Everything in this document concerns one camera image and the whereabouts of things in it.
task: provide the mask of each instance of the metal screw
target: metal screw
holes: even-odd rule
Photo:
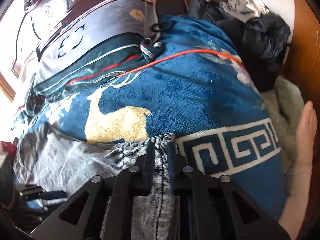
[[[90,179],[90,181],[93,182],[93,183],[98,183],[98,182],[100,182],[101,180],[102,180],[102,177],[99,176],[99,175],[95,175],[95,176],[93,176],[93,177]]]
[[[136,165],[131,166],[131,167],[129,168],[129,171],[131,171],[131,172],[137,172],[137,171],[139,171],[139,170],[140,170],[140,167],[139,167],[139,166],[136,166]]]
[[[230,182],[231,181],[231,179],[230,179],[230,177],[229,176],[227,176],[227,175],[223,175],[223,176],[221,176],[221,181],[222,182],[225,182],[225,183],[227,183],[227,182]]]
[[[193,171],[193,168],[191,166],[185,166],[182,170],[186,173],[190,173]]]

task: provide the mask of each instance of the red cable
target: red cable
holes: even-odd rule
[[[127,74],[130,74],[130,73],[133,73],[133,72],[137,72],[139,70],[142,70],[142,69],[145,69],[147,67],[151,67],[155,64],[158,64],[160,62],[164,62],[166,60],[169,60],[169,59],[172,59],[172,58],[175,58],[175,57],[178,57],[178,56],[181,56],[181,55],[186,55],[186,54],[189,54],[189,53],[210,53],[210,54],[216,54],[216,55],[220,55],[220,56],[223,56],[223,57],[226,57],[228,59],[231,59],[231,60],[234,60],[236,61],[237,63],[239,63],[239,65],[245,70],[246,68],[242,65],[241,62],[239,62],[239,60],[233,56],[230,56],[226,53],[223,53],[223,52],[218,52],[218,51],[215,51],[215,50],[212,50],[212,49],[191,49],[191,50],[185,50],[185,51],[182,51],[182,52],[178,52],[176,54],[173,54],[173,55],[170,55],[170,56],[167,56],[167,57],[164,57],[164,58],[161,58],[161,59],[158,59],[158,60],[155,60],[153,62],[150,62],[149,64],[146,64],[144,66],[141,66],[141,67],[138,67],[138,68],[135,68],[133,70],[130,70],[126,73],[122,73],[120,75],[117,75],[116,77],[121,77],[121,76],[124,76],[124,75],[127,75]]]

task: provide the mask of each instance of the gray jeans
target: gray jeans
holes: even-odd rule
[[[39,184],[47,191],[64,190],[70,197],[92,176],[116,176],[135,164],[155,144],[150,196],[134,197],[131,239],[177,239],[178,199],[171,194],[167,143],[174,134],[139,142],[87,144],[45,123],[20,140],[14,171],[20,183]]]

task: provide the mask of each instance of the person's foot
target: person's foot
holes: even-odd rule
[[[296,163],[312,164],[313,145],[318,121],[311,101],[308,101],[301,113],[296,130],[297,160]]]

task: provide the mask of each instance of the person's leg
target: person's leg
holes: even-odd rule
[[[297,159],[287,172],[288,198],[279,220],[279,224],[289,233],[291,240],[298,237],[308,205],[316,131],[316,111],[309,101],[302,110],[297,126]]]

